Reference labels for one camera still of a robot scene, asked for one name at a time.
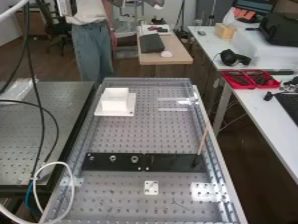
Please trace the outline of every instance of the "table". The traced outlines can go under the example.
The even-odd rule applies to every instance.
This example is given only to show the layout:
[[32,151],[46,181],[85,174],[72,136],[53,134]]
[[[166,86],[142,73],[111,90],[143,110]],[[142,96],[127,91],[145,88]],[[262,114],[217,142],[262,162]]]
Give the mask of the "table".
[[[134,117],[94,117],[93,111],[103,89],[119,86],[129,87],[129,91],[137,93]],[[105,79],[68,160],[80,183],[65,221],[246,224],[211,130],[202,151],[206,169],[201,172],[81,170],[89,153],[106,153],[110,150],[114,155],[145,153],[147,156],[149,153],[162,153],[170,158],[195,153],[195,139],[201,139],[205,122],[207,115],[201,97],[189,79]],[[158,181],[158,195],[145,195],[143,180]],[[65,176],[61,176],[41,222],[56,218],[68,206],[68,187]]]
[[154,66],[153,75],[157,74],[157,66],[159,65],[189,65],[193,64],[193,58],[189,55],[179,39],[174,34],[161,35],[161,40],[165,45],[165,51],[173,53],[173,57],[163,58],[161,53],[141,53],[139,47],[139,34],[137,34],[137,46],[138,46],[138,61],[139,65],[151,65]]
[[215,74],[206,74],[207,75],[207,85],[209,88],[213,88],[210,97],[209,97],[209,102],[207,102],[207,114],[210,115],[211,113],[211,105],[214,104],[214,99],[217,95],[217,87],[218,87],[218,78],[219,78],[219,72],[223,70],[266,70],[266,71],[275,71],[275,70],[288,70],[292,69],[292,65],[288,65],[288,63],[280,63],[279,61],[271,61],[264,62],[264,61],[252,61],[248,66],[244,66],[242,64],[238,64],[233,67],[226,66],[222,61],[218,53],[221,53],[226,49],[231,49],[235,53],[240,54],[239,50],[233,46],[230,40],[222,40],[219,39],[215,34],[214,34],[214,27],[213,26],[202,26],[199,27],[199,30],[206,33],[206,36],[199,36],[197,33],[198,28],[194,26],[189,26],[189,31],[190,34],[193,35],[195,42],[198,43],[199,47],[203,50],[203,53],[211,62],[217,73]]
[[[217,71],[230,70],[230,69],[260,69],[260,70],[288,70],[288,64],[272,62],[271,64],[251,64],[248,66],[237,65],[235,67],[225,66],[221,62],[219,57],[213,60],[215,54],[222,50],[231,49],[235,53],[239,53],[233,47],[230,41],[221,40],[214,35],[214,27],[201,27],[202,31],[206,32],[206,36],[199,36],[197,34],[195,27],[189,27],[190,33],[193,34],[197,43],[203,49],[209,60],[217,69]],[[292,79],[294,76],[274,76],[274,78],[282,82]],[[213,123],[213,129],[215,135],[219,132],[225,111],[227,108],[230,95],[235,95],[243,109],[246,110],[258,130],[260,131],[271,149],[274,150],[280,162],[283,163],[292,179],[298,183],[298,163],[295,158],[298,158],[298,150],[295,146],[298,145],[298,127],[294,124],[291,118],[288,117],[284,109],[279,105],[276,99],[274,98],[270,102],[263,101],[263,96],[267,91],[278,90],[234,90],[230,88],[229,84],[223,82],[223,91],[221,95],[221,100],[217,108],[215,119]],[[209,102],[209,114],[211,112],[211,107],[214,103],[215,91],[213,91],[213,96]]]
[[[91,82],[38,82],[41,104],[57,119],[60,138],[49,162],[65,159],[68,147],[73,144],[77,128],[84,119],[88,99],[91,94]],[[36,103],[30,90],[24,101]],[[40,114],[34,107],[17,104],[0,106],[0,192],[16,193],[26,190],[33,161],[40,142]],[[45,114],[45,141],[40,160],[50,150],[56,129]],[[54,175],[44,178],[40,189],[48,190]]]
[[[274,76],[274,78],[284,82],[288,81],[292,76]],[[276,154],[276,157],[298,184],[298,126],[291,120],[275,97],[272,97],[268,102],[263,100],[267,91],[272,93],[280,92],[278,89],[235,90],[230,88],[227,83],[225,83],[213,129],[217,135],[230,95],[233,93],[274,153]]]

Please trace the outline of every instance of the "red box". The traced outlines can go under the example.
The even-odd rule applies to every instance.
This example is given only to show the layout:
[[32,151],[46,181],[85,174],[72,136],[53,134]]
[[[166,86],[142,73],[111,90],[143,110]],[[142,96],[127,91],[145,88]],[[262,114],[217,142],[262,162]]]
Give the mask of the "red box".
[[270,74],[262,70],[244,70],[244,75],[255,83],[255,87],[259,89],[279,88],[279,82],[270,76]]
[[238,70],[222,71],[221,76],[230,84],[233,89],[254,89],[255,83],[248,76]]

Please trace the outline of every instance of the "black cable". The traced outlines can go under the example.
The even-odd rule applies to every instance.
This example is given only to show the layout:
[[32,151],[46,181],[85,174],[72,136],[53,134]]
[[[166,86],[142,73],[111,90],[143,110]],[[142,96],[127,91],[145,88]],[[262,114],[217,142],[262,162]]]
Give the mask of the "black cable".
[[[26,31],[29,31],[29,27],[30,27],[29,3],[25,4],[25,14],[26,14],[26,18],[28,18],[25,29],[26,29]],[[42,111],[42,106],[41,106],[41,101],[40,101],[40,94],[38,94],[38,89],[37,89],[36,79],[34,79],[34,71],[33,71],[33,66],[32,66],[29,40],[26,41],[26,47],[25,47],[25,49],[26,49],[29,73],[30,73],[30,78],[32,78],[32,83],[33,83],[33,90],[34,90],[37,105],[38,105],[38,108],[40,108],[40,119],[41,119],[40,146],[38,146],[38,151],[37,151],[36,160],[34,160],[34,164],[33,164],[33,169],[32,169],[32,172],[30,172],[30,178],[33,178],[34,171],[36,171],[36,167],[37,167],[37,163],[38,163],[38,159],[40,159],[41,149],[42,149],[42,145],[44,145],[45,122],[44,122],[44,111]]]
[[33,221],[34,223],[38,223],[38,221],[37,221],[34,215],[32,214],[32,212],[30,212],[29,214],[30,214],[30,219],[32,219],[32,221]]
[[[24,28],[25,28],[26,23],[28,23],[28,20],[29,20],[29,18],[28,18],[28,16],[26,16],[26,13],[25,13],[25,7],[24,7],[24,12],[22,12],[22,13],[24,13]],[[10,73],[10,76],[9,76],[6,82],[5,82],[5,84],[4,84],[4,86],[2,86],[2,88],[1,88],[1,90],[0,90],[0,94],[5,92],[6,87],[10,85],[10,82],[12,82],[12,80],[13,80],[13,77],[14,77],[14,75],[16,75],[16,72],[17,72],[17,70],[18,70],[18,68],[20,68],[21,61],[22,61],[24,54],[25,54],[25,48],[26,48],[28,38],[29,38],[29,37],[28,37],[28,32],[29,32],[29,30],[24,29],[24,41],[22,41],[21,54],[20,54],[20,56],[18,56],[18,60],[17,60],[16,67],[14,67],[14,69],[13,69],[13,71],[12,71],[12,73]]]
[[211,72],[211,65],[213,65],[213,62],[214,62],[214,60],[215,60],[215,57],[217,57],[219,54],[221,54],[221,53],[215,54],[214,58],[211,59],[210,65],[209,65],[209,69],[207,69],[207,79],[206,79],[205,86],[203,86],[202,98],[203,98],[205,95],[206,95],[206,88],[207,88],[209,76],[210,76],[210,72]]
[[[4,103],[18,103],[18,104],[25,104],[25,105],[29,105],[29,106],[33,106],[33,107],[37,107],[38,108],[38,105],[37,104],[33,104],[33,103],[29,103],[29,102],[25,102],[25,101],[18,101],[18,100],[0,100],[0,102],[4,102]],[[53,116],[53,114],[49,112],[49,110],[46,110],[44,107],[42,107],[42,110],[44,112],[50,116],[52,120],[53,120],[53,123],[54,123],[54,126],[56,126],[56,138],[54,138],[54,142],[53,142],[53,146],[52,146],[52,149],[44,159],[44,163],[48,162],[48,159],[52,155],[52,152],[56,148],[56,145],[57,145],[57,141],[58,141],[58,135],[60,135],[60,129],[58,129],[58,122]]]

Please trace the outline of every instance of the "person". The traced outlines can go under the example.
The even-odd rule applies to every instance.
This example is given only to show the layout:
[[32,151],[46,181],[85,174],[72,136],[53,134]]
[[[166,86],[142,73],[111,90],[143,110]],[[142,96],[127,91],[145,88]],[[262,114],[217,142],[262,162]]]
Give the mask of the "person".
[[76,14],[66,16],[81,80],[102,82],[113,76],[111,49],[117,38],[110,23],[106,0],[74,0]]

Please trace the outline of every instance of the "white block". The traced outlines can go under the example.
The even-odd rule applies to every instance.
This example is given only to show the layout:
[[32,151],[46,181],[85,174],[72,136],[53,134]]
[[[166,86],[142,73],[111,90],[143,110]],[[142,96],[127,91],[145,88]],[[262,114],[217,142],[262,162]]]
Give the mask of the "white block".
[[127,111],[127,88],[106,88],[99,103],[102,111]]

